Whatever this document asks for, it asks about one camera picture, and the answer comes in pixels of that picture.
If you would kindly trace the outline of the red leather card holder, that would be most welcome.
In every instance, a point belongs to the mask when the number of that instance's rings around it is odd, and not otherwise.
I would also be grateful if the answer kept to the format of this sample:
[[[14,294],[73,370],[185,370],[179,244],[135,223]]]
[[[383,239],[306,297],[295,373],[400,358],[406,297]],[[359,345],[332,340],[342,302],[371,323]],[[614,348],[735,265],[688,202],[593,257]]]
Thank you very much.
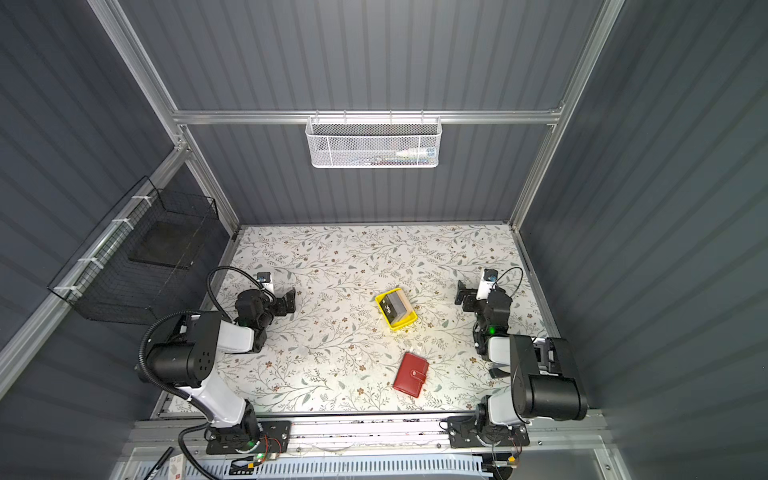
[[[426,383],[429,362],[418,355],[406,352],[392,387],[403,394],[418,398]]]

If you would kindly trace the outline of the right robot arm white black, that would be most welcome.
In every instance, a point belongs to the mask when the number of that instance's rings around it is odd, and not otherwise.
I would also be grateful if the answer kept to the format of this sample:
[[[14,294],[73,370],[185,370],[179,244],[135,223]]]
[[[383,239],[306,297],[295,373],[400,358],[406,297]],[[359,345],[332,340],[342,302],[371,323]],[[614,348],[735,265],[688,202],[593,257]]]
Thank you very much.
[[[522,447],[528,444],[526,426],[536,418],[580,421],[587,416],[587,396],[567,340],[509,333],[512,298],[490,280],[478,288],[459,281],[454,303],[475,315],[474,346],[491,364],[490,377],[509,382],[484,396],[473,417],[448,420],[454,448]]]

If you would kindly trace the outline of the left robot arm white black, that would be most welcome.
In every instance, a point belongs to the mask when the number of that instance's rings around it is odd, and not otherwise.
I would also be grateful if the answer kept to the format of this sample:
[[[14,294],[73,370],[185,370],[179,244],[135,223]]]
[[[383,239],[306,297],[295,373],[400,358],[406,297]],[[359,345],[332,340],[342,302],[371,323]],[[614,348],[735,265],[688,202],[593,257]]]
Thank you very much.
[[[157,323],[145,335],[143,361],[137,366],[140,379],[203,413],[207,454],[287,451],[292,424],[260,420],[252,403],[220,376],[216,357],[219,353],[259,353],[272,321],[295,312],[295,296],[295,289],[275,299],[268,290],[246,290],[236,298],[237,317],[232,322],[219,310],[178,314]]]

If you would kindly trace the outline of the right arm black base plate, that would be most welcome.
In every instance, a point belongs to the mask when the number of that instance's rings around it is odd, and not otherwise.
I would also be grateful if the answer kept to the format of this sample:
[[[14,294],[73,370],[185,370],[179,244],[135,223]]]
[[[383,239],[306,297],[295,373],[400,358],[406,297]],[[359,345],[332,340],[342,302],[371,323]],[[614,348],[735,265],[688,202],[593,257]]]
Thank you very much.
[[[522,448],[530,445],[528,433],[521,426],[485,423],[475,415],[449,416],[445,423],[450,446],[454,449]]]

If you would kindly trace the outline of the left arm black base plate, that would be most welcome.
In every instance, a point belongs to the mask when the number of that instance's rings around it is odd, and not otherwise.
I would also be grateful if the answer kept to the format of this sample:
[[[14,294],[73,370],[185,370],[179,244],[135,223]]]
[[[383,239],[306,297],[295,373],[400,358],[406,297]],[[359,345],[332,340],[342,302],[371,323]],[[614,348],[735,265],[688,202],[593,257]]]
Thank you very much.
[[[228,428],[208,427],[208,455],[282,454],[287,451],[290,421],[257,421]]]

